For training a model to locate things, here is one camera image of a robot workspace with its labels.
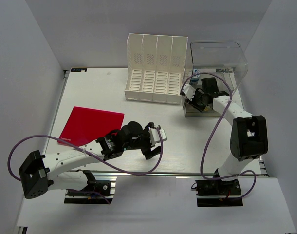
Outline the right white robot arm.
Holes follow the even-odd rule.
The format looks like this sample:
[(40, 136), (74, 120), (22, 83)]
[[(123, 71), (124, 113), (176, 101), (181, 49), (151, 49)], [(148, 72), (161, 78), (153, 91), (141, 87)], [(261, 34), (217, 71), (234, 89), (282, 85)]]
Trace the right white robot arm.
[(230, 182), (243, 173), (244, 168), (253, 160), (268, 152), (266, 119), (255, 116), (235, 102), (230, 88), (220, 91), (218, 77), (205, 78), (201, 88), (190, 84), (182, 86), (182, 93), (189, 104), (202, 111), (205, 107), (220, 114), (218, 122), (225, 119), (232, 127), (230, 137), (230, 155), (213, 177), (213, 190), (222, 195), (230, 189)]

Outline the clear acrylic storage box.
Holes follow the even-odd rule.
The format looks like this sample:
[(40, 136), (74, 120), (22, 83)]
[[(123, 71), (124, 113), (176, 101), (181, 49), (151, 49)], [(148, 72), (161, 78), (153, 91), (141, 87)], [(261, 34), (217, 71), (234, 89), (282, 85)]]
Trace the clear acrylic storage box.
[(231, 40), (193, 41), (190, 43), (186, 56), (184, 80), (193, 74), (193, 70), (200, 71), (200, 79), (195, 89), (201, 89), (204, 79), (216, 79), (219, 91), (228, 92), (226, 82), (233, 94), (233, 101), (242, 107), (242, 100), (238, 88), (248, 71), (248, 62), (240, 44)]

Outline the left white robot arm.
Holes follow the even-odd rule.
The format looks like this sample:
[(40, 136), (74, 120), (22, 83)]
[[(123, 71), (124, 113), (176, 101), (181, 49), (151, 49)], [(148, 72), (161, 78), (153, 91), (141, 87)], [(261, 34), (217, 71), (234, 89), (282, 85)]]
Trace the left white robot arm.
[(82, 167), (91, 163), (105, 163), (120, 157), (124, 151), (140, 150), (146, 160), (162, 155), (167, 137), (160, 126), (150, 122), (142, 127), (135, 121), (121, 129), (83, 146), (71, 146), (70, 150), (43, 155), (31, 152), (19, 168), (19, 177), (26, 199), (37, 198), (50, 190), (67, 190), (71, 195), (110, 196), (110, 185), (95, 179), (90, 170)]

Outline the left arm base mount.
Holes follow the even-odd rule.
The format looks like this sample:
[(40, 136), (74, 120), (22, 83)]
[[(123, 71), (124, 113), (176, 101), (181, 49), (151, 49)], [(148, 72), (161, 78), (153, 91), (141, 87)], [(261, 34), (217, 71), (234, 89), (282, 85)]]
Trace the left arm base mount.
[(89, 170), (73, 172), (83, 175), (83, 188), (66, 190), (65, 204), (111, 204), (114, 196), (115, 182), (112, 178), (95, 177)]

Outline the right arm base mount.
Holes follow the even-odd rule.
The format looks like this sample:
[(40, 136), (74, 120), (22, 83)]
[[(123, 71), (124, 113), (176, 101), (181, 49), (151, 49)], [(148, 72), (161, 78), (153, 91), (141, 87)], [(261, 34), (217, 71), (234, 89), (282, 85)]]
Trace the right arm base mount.
[(241, 188), (237, 179), (196, 180), (191, 189), (196, 192), (197, 207), (242, 207)]

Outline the blue lidded jar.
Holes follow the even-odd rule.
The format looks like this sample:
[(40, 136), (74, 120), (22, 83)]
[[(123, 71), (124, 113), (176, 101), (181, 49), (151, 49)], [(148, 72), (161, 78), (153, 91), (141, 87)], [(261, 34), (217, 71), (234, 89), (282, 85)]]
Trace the blue lidded jar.
[(193, 70), (192, 77), (190, 79), (191, 85), (197, 85), (200, 79), (200, 71), (198, 69)]

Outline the red notebook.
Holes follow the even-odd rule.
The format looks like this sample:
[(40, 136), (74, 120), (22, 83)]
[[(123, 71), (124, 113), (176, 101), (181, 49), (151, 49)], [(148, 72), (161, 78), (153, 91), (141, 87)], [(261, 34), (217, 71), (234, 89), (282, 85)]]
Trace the red notebook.
[(120, 129), (124, 114), (75, 106), (59, 136), (75, 146), (83, 146)]

